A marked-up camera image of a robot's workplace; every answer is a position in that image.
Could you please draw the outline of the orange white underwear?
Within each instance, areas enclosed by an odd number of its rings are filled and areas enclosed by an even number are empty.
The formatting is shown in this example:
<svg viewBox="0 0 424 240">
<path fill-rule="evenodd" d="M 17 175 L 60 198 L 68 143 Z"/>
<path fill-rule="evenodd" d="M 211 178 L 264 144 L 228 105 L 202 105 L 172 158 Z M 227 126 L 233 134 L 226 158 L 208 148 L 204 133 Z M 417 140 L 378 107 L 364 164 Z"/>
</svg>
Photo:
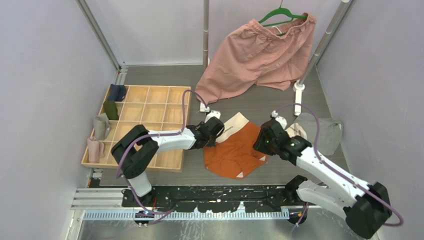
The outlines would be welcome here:
<svg viewBox="0 0 424 240">
<path fill-rule="evenodd" d="M 243 179 L 262 166 L 268 156 L 253 148 L 260 127 L 238 112 L 224 123 L 224 131 L 215 146 L 205 147 L 204 166 L 221 177 Z"/>
</svg>

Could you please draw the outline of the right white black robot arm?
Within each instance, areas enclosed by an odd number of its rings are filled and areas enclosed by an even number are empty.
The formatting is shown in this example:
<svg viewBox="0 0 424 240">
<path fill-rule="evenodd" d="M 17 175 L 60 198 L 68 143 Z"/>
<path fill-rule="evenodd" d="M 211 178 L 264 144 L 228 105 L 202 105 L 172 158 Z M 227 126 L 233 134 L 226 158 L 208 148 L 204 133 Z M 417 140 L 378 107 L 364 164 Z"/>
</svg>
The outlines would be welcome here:
<svg viewBox="0 0 424 240">
<path fill-rule="evenodd" d="M 261 153 L 279 156 L 313 174 L 324 185 L 297 175 L 286 185 L 286 200 L 293 205 L 302 202 L 318 205 L 345 220 L 358 236 L 370 239 L 392 216 L 387 188 L 370 184 L 331 162 L 305 138 L 290 137 L 284 130 L 284 118 L 272 117 L 260 127 L 253 148 Z"/>
</svg>

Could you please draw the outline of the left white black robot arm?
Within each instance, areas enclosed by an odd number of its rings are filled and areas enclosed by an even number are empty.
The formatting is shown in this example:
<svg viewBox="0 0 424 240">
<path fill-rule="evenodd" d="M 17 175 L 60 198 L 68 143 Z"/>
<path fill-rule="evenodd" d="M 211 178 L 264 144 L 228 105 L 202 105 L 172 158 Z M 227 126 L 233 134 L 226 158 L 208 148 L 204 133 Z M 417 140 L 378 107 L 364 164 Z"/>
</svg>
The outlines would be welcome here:
<svg viewBox="0 0 424 240">
<path fill-rule="evenodd" d="M 178 131 L 148 130 L 138 124 L 111 147 L 110 153 L 118 164 L 117 172 L 123 174 L 134 190 L 134 200 L 140 206 L 147 207 L 154 199 L 152 185 L 146 174 L 153 157 L 173 150 L 212 147 L 224 129 L 224 123 L 216 116 Z"/>
</svg>

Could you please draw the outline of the beige underwear on table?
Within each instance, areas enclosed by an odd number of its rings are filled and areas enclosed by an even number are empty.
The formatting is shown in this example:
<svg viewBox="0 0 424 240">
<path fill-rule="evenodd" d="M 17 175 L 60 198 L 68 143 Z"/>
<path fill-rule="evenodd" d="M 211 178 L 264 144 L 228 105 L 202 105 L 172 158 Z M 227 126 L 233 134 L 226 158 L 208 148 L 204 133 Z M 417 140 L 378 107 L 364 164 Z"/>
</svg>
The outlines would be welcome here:
<svg viewBox="0 0 424 240">
<path fill-rule="evenodd" d="M 287 134 L 290 138 L 295 137 L 295 136 L 300 136 L 300 137 L 304 138 L 305 140 L 308 139 L 306 131 L 298 123 L 293 123 L 292 125 L 287 127 L 285 129 L 285 131 L 287 132 Z"/>
</svg>

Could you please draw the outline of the grey underwear on table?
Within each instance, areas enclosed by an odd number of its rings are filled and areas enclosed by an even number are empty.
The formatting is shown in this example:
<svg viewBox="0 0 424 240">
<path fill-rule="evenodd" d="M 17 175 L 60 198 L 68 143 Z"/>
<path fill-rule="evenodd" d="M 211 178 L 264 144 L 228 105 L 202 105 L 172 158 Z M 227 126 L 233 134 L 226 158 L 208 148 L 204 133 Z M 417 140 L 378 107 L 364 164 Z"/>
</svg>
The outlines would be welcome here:
<svg viewBox="0 0 424 240">
<path fill-rule="evenodd" d="M 314 144 L 316 134 L 318 132 L 315 117 L 306 112 L 302 112 L 295 120 L 306 131 L 307 140 Z M 335 118 L 318 118 L 319 133 L 317 149 L 325 156 L 331 156 L 339 147 L 342 134 L 343 124 L 340 120 Z"/>
</svg>

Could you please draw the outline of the navy rolled underwear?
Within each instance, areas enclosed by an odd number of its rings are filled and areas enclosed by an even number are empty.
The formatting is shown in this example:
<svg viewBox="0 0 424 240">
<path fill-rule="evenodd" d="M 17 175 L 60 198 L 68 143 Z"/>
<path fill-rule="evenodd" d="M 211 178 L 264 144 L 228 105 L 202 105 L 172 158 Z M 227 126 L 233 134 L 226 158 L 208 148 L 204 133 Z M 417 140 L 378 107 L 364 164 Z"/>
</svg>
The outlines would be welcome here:
<svg viewBox="0 0 424 240">
<path fill-rule="evenodd" d="M 122 102 L 127 95 L 127 88 L 124 85 L 111 84 L 109 86 L 109 94 L 107 101 Z"/>
</svg>

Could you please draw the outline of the dark green rolled underwear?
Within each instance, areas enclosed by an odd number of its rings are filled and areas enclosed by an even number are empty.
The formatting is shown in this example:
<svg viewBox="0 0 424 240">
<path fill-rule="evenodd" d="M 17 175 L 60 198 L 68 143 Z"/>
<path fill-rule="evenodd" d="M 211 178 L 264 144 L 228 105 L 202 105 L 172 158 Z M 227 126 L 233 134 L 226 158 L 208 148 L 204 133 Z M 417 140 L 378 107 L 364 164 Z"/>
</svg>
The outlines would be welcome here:
<svg viewBox="0 0 424 240">
<path fill-rule="evenodd" d="M 103 111 L 109 120 L 112 120 L 112 121 L 119 120 L 118 108 L 115 101 L 106 100 L 103 103 Z"/>
</svg>

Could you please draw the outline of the grey rolled underwear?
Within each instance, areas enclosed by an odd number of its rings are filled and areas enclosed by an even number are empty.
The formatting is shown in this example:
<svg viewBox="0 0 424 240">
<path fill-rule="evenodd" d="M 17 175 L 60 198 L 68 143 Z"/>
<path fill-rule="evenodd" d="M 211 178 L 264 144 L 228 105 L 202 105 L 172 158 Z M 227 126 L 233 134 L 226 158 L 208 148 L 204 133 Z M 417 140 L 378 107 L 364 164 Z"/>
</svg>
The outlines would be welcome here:
<svg viewBox="0 0 424 240">
<path fill-rule="evenodd" d="M 111 131 L 111 125 L 107 114 L 101 113 L 97 115 L 92 120 L 92 123 L 94 128 L 94 137 L 99 141 L 104 141 Z"/>
</svg>

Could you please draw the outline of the pink rolled underwear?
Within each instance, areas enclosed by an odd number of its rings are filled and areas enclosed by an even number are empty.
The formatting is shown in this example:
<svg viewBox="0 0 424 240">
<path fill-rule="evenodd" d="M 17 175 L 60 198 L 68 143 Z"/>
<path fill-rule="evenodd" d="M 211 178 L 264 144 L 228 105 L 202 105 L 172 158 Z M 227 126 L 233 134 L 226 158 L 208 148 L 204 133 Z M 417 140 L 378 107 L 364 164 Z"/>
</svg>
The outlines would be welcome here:
<svg viewBox="0 0 424 240">
<path fill-rule="evenodd" d="M 105 145 L 94 136 L 87 139 L 88 162 L 99 164 L 100 158 L 104 157 Z"/>
</svg>

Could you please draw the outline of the wooden compartment tray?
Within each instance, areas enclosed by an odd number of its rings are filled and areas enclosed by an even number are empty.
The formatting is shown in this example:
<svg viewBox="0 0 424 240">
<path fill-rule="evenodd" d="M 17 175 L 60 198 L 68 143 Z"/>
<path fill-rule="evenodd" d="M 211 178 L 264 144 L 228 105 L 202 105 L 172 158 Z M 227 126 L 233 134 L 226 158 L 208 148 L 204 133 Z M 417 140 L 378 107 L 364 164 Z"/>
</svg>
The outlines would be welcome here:
<svg viewBox="0 0 424 240">
<path fill-rule="evenodd" d="M 126 85 L 124 101 L 116 102 L 119 120 L 110 120 L 110 133 L 103 140 L 104 157 L 89 163 L 86 150 L 81 164 L 88 168 L 116 169 L 111 148 L 133 127 L 142 124 L 153 131 L 179 131 L 188 122 L 191 92 L 188 86 Z"/>
</svg>

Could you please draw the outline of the pink shorts on hanger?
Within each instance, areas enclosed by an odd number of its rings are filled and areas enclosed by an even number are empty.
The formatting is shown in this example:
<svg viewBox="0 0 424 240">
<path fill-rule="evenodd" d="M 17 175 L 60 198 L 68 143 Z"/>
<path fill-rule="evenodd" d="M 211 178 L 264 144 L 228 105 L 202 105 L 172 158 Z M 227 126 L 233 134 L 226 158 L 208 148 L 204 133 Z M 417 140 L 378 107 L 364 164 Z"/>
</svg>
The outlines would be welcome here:
<svg viewBox="0 0 424 240">
<path fill-rule="evenodd" d="M 300 79 L 312 51 L 316 18 L 307 12 L 275 27 L 250 20 L 227 35 L 195 91 L 206 104 L 237 97 L 253 85 L 281 91 Z"/>
</svg>

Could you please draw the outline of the green clothes hanger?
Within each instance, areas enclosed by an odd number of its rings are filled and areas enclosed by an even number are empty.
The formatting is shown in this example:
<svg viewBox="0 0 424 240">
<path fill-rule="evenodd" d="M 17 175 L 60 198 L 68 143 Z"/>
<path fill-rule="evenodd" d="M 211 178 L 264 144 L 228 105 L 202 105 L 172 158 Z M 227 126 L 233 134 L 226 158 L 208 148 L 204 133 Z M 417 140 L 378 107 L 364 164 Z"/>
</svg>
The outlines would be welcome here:
<svg viewBox="0 0 424 240">
<path fill-rule="evenodd" d="M 310 25 L 314 29 L 316 19 L 307 12 L 294 14 L 288 8 L 282 7 L 283 1 L 278 8 L 271 10 L 257 22 L 256 31 L 271 39 L 285 39 L 304 32 Z M 287 17 L 285 21 L 264 24 L 275 16 Z"/>
</svg>

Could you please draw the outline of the centre metal rack pole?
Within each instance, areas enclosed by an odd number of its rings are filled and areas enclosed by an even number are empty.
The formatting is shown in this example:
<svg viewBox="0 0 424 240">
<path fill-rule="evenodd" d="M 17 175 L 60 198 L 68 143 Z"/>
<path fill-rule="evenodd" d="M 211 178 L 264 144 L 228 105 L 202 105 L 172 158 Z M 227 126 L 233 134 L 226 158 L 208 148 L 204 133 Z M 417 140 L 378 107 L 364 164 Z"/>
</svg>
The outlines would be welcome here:
<svg viewBox="0 0 424 240">
<path fill-rule="evenodd" d="M 209 10 L 210 1 L 203 1 L 203 70 L 206 70 L 209 64 Z"/>
</svg>

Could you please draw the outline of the metal rack pole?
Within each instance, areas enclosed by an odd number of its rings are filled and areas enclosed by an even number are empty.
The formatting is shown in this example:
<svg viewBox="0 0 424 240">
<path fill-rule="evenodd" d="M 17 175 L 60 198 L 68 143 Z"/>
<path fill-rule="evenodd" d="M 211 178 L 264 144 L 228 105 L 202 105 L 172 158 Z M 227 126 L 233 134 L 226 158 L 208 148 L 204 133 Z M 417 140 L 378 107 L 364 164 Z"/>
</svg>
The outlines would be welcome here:
<svg viewBox="0 0 424 240">
<path fill-rule="evenodd" d="M 203 70 L 206 70 L 209 64 L 209 10 L 210 1 L 203 1 Z"/>
<path fill-rule="evenodd" d="M 328 24 L 323 37 L 321 38 L 319 44 L 317 45 L 311 59 L 308 62 L 307 68 L 303 74 L 303 76 L 298 79 L 292 89 L 295 93 L 294 98 L 294 109 L 293 114 L 295 116 L 299 116 L 302 113 L 302 95 L 305 90 L 305 80 L 307 79 L 309 73 L 317 66 L 319 60 L 321 59 L 321 56 L 323 55 L 324 51 L 328 47 L 330 40 L 334 33 L 336 32 L 337 28 L 339 27 L 340 23 L 342 22 L 343 18 L 347 14 L 350 6 L 354 3 L 354 0 L 341 0 L 339 3 L 339 6 L 337 10 L 335 11 L 330 23 Z"/>
</svg>

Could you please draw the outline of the right metal rack pole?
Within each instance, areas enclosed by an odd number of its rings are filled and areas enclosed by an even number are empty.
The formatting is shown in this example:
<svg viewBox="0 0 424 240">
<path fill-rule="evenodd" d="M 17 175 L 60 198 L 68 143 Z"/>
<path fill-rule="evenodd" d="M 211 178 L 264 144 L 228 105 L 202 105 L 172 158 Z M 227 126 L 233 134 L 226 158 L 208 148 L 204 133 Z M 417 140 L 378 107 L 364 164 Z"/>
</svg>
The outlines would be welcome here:
<svg viewBox="0 0 424 240">
<path fill-rule="evenodd" d="M 324 51 L 328 47 L 330 40 L 334 33 L 336 32 L 337 28 L 339 27 L 340 23 L 342 22 L 343 18 L 347 14 L 350 6 L 354 3 L 354 0 L 341 0 L 339 3 L 339 6 L 337 10 L 335 11 L 330 23 L 328 24 L 323 37 L 321 38 L 319 44 L 317 45 L 311 59 L 308 62 L 307 68 L 303 74 L 303 76 L 298 79 L 292 89 L 295 93 L 294 98 L 294 109 L 293 114 L 295 116 L 299 116 L 302 113 L 302 95 L 305 90 L 305 80 L 307 79 L 309 73 L 317 66 L 319 60 L 321 59 L 321 56 L 323 55 Z"/>
</svg>

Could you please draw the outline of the left aluminium frame post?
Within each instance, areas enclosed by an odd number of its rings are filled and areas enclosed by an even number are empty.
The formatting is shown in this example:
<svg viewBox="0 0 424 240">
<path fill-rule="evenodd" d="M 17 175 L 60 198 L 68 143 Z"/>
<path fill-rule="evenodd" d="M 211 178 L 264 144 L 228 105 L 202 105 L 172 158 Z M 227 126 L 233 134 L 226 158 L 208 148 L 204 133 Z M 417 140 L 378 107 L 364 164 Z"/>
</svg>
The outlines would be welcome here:
<svg viewBox="0 0 424 240">
<path fill-rule="evenodd" d="M 116 69 L 117 73 L 114 84 L 124 85 L 125 78 L 128 72 L 128 66 L 118 53 L 118 49 L 116 47 L 114 47 L 115 49 L 113 49 L 113 38 L 111 36 L 107 37 L 108 33 L 106 30 L 106 26 L 102 27 L 100 13 L 98 13 L 97 15 L 95 14 L 95 12 L 98 11 L 98 7 L 94 6 L 94 3 L 92 3 L 92 6 L 90 6 L 89 2 L 89 0 L 76 0 L 76 3 L 84 14 L 94 35 L 97 37 L 101 47 L 105 51 L 107 57 L 111 61 L 114 68 Z"/>
</svg>

